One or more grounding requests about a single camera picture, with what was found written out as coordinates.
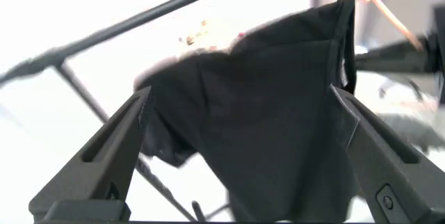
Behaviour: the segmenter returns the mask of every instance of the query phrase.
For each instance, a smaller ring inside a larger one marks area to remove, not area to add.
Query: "black garment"
[[[321,109],[331,83],[355,89],[354,8],[309,9],[150,77],[143,152],[174,166],[199,152],[252,220],[344,221],[355,178]]]

